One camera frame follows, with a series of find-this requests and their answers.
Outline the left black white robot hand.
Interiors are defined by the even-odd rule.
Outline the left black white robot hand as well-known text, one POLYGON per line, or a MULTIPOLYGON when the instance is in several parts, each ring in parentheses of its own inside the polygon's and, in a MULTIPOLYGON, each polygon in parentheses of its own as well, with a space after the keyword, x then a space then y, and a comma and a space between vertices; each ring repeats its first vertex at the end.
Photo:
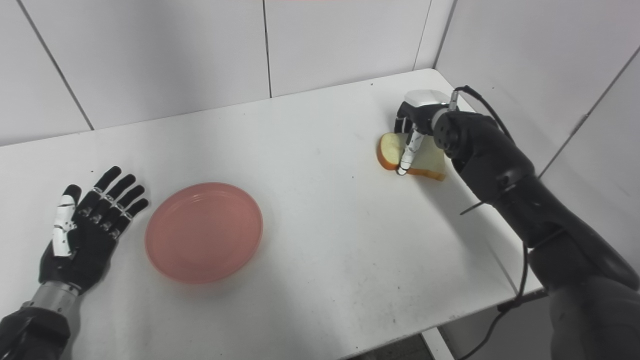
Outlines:
POLYGON ((105 275, 121 235, 149 205, 133 174, 113 166, 86 193, 69 184, 55 208, 51 239, 39 261, 39 284, 62 283, 82 295, 105 275))

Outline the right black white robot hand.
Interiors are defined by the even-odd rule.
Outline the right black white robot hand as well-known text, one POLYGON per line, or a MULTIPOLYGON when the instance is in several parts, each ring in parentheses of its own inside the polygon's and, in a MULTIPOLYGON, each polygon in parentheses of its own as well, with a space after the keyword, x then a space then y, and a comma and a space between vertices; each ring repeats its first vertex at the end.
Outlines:
POLYGON ((434 135, 435 118, 450 109, 450 96, 436 89, 414 89, 407 92, 397 110, 393 132, 406 133, 396 173, 409 173, 423 143, 434 135))

